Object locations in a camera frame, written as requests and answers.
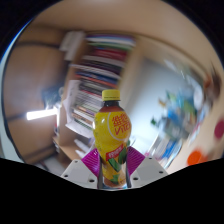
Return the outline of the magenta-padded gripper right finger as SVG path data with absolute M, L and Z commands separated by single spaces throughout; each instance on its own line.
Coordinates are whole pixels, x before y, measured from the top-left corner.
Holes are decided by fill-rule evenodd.
M 126 157 L 128 188 L 140 188 L 167 175 L 166 170 L 153 157 L 145 157 L 135 148 L 129 147 Z

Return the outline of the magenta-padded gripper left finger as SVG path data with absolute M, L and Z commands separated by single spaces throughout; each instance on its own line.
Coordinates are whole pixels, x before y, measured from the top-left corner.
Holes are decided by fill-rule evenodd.
M 74 159 L 61 177 L 84 188 L 101 189 L 101 159 L 97 149 L 87 153 L 81 160 Z

